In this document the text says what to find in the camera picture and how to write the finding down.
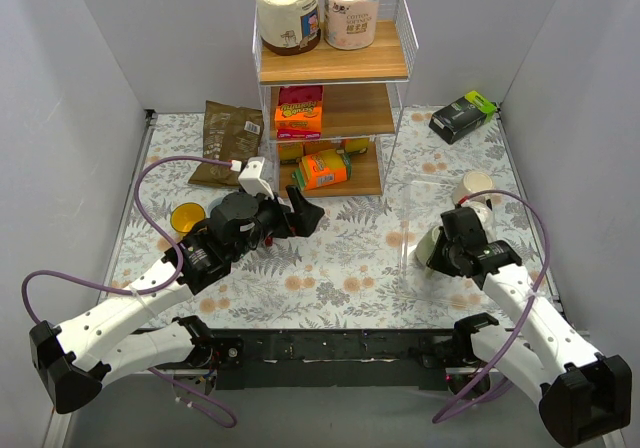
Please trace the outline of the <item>pale green mug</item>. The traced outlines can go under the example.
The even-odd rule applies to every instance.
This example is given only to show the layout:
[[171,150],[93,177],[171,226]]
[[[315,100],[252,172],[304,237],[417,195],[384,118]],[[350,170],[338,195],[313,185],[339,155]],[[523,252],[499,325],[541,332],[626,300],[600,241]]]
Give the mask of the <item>pale green mug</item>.
[[440,226],[431,227],[412,248],[411,256],[422,269],[428,268],[428,262],[434,254],[436,244],[440,235]]

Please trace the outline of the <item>yellow mug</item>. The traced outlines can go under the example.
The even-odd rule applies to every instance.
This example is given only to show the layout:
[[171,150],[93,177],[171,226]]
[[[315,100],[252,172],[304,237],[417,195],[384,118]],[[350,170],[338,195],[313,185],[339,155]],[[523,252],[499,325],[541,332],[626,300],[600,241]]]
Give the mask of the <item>yellow mug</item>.
[[195,202],[187,202],[177,206],[171,213],[170,224],[179,234],[187,234],[193,226],[206,218],[204,208]]

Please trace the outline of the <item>grey mug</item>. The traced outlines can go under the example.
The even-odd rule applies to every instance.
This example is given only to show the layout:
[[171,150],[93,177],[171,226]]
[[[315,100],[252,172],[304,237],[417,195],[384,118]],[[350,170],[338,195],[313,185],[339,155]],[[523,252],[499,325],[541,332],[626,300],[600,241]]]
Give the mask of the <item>grey mug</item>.
[[222,197],[218,197],[214,200],[212,200],[209,205],[206,208],[206,214],[207,216],[211,215],[211,212],[213,211],[214,208],[216,208],[217,206],[219,206],[222,202],[223,198]]

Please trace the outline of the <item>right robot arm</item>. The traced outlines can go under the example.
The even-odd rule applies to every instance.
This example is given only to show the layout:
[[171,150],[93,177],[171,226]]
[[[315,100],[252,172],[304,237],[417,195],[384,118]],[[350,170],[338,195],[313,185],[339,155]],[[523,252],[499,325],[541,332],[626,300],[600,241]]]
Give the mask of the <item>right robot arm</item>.
[[472,279],[515,324],[507,332],[486,313],[457,322],[454,357],[496,368],[528,396],[563,447],[628,426],[632,371],[626,361],[604,355],[539,296],[521,258],[508,243],[487,237],[472,208],[446,211],[441,221],[429,267]]

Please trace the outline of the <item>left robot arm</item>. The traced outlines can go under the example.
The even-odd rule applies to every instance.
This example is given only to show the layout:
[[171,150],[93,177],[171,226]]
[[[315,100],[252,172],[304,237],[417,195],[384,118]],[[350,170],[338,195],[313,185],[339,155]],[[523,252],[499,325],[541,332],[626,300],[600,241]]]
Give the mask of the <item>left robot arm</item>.
[[286,191],[288,202],[244,191],[225,196],[123,294],[58,325],[37,321],[29,332],[32,363],[55,411],[72,413],[108,384],[147,368],[218,361],[220,348],[195,316],[140,329],[229,275],[234,263],[267,240],[311,236],[324,209],[293,185]]

